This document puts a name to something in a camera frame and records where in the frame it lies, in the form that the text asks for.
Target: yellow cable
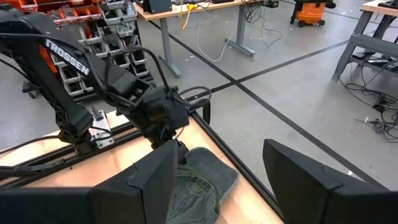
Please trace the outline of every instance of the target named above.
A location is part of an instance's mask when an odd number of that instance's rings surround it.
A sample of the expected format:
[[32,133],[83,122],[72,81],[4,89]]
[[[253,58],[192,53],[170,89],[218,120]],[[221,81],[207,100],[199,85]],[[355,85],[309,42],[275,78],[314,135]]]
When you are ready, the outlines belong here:
[[181,0],[181,10],[180,10],[180,22],[181,22],[181,29],[185,29],[188,21],[189,21],[189,15],[191,14],[191,11],[194,9],[197,9],[198,6],[195,4],[187,4],[187,9],[188,9],[188,16],[187,16],[187,20],[185,20],[185,23],[183,22],[183,18],[182,18],[182,3],[183,0]]
[[190,15],[190,14],[191,14],[191,10],[188,11],[187,20],[185,21],[185,24],[184,24],[184,26],[182,27],[182,29],[185,29],[185,27],[187,26],[188,20],[189,20],[189,15]]

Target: orange shop vacuum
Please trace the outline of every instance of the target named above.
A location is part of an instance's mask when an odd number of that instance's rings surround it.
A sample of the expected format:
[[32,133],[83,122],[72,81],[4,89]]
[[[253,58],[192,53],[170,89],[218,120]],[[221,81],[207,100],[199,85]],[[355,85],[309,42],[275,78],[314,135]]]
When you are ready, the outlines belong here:
[[325,8],[334,9],[336,4],[333,0],[295,0],[294,12],[290,18],[290,24],[298,20],[298,26],[318,24],[324,26],[322,19]]

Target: white cable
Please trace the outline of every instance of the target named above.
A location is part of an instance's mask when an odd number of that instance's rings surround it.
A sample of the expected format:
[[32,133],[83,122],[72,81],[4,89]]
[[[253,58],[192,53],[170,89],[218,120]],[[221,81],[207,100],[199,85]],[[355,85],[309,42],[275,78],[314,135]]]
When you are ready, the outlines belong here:
[[[235,17],[235,18],[234,18],[234,21],[235,21],[235,23],[236,23],[236,13],[234,13],[234,17]],[[236,29],[234,29],[234,30],[232,31],[231,36],[230,36],[230,37],[228,38],[228,40],[225,42],[224,48],[223,48],[223,51],[221,52],[220,58],[217,59],[217,60],[214,60],[214,59],[212,59],[211,57],[209,57],[207,54],[205,54],[205,53],[201,50],[201,48],[200,48],[200,46],[199,46],[199,31],[200,31],[200,25],[201,25],[201,19],[200,19],[200,17],[199,17],[199,26],[198,26],[198,32],[197,32],[197,46],[198,46],[199,51],[200,51],[207,59],[211,60],[212,62],[218,62],[218,61],[220,61],[220,60],[223,58],[225,48],[226,48],[228,42],[231,40],[232,36],[234,35]]]

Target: metal table frame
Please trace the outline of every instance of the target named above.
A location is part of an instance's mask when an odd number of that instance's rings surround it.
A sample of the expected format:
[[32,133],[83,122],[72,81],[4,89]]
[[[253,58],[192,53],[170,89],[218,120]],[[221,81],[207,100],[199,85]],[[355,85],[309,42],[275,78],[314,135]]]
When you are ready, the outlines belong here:
[[368,25],[373,12],[363,11],[359,21],[355,27],[354,33],[351,35],[349,42],[341,55],[332,80],[339,80],[344,72],[347,64],[351,63],[351,56],[356,47],[362,47],[366,51],[374,51],[391,57],[398,57],[398,44],[382,40],[384,33],[390,26],[395,16],[384,15],[382,21],[377,27],[372,37],[364,35],[366,26]]
[[[270,205],[270,207],[275,211],[275,213],[283,220],[282,212],[278,207],[275,197],[272,193],[262,184],[262,182],[250,171],[250,169],[244,164],[244,162],[232,151],[231,148],[217,135],[217,133],[210,127],[209,122],[210,118],[204,120],[197,112],[192,112],[190,116],[199,124],[199,126],[207,133],[210,139],[219,147],[219,149],[224,153],[224,155],[232,162],[235,168],[241,173],[241,175],[248,180],[248,182],[253,186],[253,188],[259,193],[259,195]],[[122,125],[119,125],[115,128],[112,128],[112,134],[115,136],[117,134],[121,134],[125,131],[134,129],[134,126],[128,122]],[[78,156],[74,155],[69,157],[64,162],[53,166],[50,169],[45,169],[42,172],[38,172],[37,175],[27,176],[23,178],[17,178],[12,180],[4,185],[0,186],[1,189],[6,189],[10,187],[22,187],[29,183],[32,183],[36,180],[44,178],[48,175],[51,175],[55,172],[58,172],[62,169],[70,167],[74,164],[77,164],[81,161],[89,159],[93,156],[101,154],[103,152],[112,150],[115,147],[118,147],[122,144],[125,144],[129,141],[142,137],[142,133],[140,131],[133,131],[129,134],[123,135],[119,138],[116,138],[114,144],[110,146],[106,146],[102,149],[98,149],[92,152],[89,152],[85,155]],[[42,156],[33,158],[31,160],[25,161],[17,166],[37,166],[41,164],[46,164],[48,162],[56,161],[61,158],[64,158],[67,155],[71,155],[75,152],[73,146],[68,145],[61,147],[55,151],[49,152]],[[5,178],[0,175],[0,180],[4,180]]]
[[[246,25],[246,20],[243,16],[244,7],[245,7],[244,5],[239,6],[238,28],[236,31],[236,41],[233,42],[230,40],[228,42],[228,44],[230,46],[232,46],[234,49],[243,53],[244,55],[253,57],[256,52],[243,46],[244,27]],[[164,58],[162,56],[159,56],[159,58],[173,72],[173,74],[175,75],[176,78],[180,78],[181,71],[173,63],[172,51],[171,51],[171,47],[170,47],[169,28],[167,26],[166,18],[160,19],[160,32],[162,33]]]

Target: storage bin rack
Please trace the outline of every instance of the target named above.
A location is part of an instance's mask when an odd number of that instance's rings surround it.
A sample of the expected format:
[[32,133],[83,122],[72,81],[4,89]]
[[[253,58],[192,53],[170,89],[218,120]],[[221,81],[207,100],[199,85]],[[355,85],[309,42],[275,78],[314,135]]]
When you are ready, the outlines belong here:
[[[130,0],[0,0],[11,3],[22,11],[40,11],[47,13],[61,29],[72,30],[76,39],[98,57],[129,70],[137,77],[153,82],[147,66],[147,55],[138,50],[125,53],[128,44],[141,45],[137,27],[137,13]],[[77,102],[96,97],[93,87],[83,76],[72,70],[54,54],[50,54],[57,68],[57,76],[64,88]],[[24,85],[23,92],[35,94]]]

